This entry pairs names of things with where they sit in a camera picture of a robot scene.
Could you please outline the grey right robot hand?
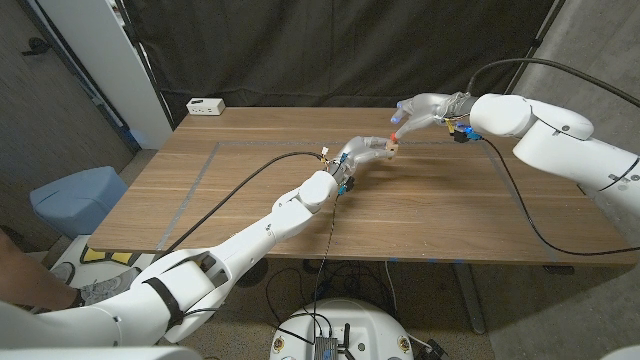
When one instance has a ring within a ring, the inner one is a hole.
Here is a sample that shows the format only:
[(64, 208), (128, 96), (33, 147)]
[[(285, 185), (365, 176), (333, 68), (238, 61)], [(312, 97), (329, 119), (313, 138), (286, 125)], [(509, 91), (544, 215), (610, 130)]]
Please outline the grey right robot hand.
[(444, 125), (447, 119), (456, 119), (470, 114), (472, 106), (478, 100), (469, 93), (454, 94), (421, 93), (396, 104), (396, 112), (391, 117), (393, 124), (402, 119), (407, 121), (391, 135), (398, 142), (409, 132), (431, 125)]

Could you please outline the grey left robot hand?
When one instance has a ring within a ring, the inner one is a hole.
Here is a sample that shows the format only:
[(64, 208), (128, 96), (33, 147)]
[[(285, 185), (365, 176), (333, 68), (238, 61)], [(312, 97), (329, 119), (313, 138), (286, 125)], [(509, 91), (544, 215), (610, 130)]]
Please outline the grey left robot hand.
[(338, 184), (342, 184), (356, 172), (359, 165), (374, 160), (391, 159), (397, 150), (398, 144), (391, 139), (356, 136), (329, 162), (328, 172)]

